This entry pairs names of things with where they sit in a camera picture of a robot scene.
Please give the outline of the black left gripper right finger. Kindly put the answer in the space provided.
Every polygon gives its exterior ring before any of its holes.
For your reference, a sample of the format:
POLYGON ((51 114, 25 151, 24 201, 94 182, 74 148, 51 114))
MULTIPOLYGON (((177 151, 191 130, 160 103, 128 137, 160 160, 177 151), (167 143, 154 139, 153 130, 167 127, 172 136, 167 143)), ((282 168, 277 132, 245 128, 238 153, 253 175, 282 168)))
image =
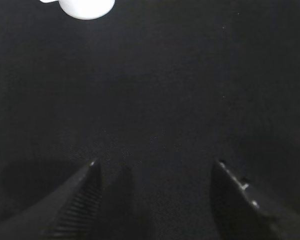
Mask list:
POLYGON ((209 198, 223 240, 300 240, 300 215, 223 160, 212 164, 209 198))

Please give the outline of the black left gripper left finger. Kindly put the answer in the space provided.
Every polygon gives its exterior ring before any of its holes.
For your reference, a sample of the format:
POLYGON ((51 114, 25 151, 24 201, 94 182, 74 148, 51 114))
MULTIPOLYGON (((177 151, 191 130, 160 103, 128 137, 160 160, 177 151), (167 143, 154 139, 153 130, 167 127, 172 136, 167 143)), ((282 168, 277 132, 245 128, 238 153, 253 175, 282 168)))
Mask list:
POLYGON ((0 240, 87 240, 101 198, 101 165, 94 160, 48 196, 0 223, 0 240))

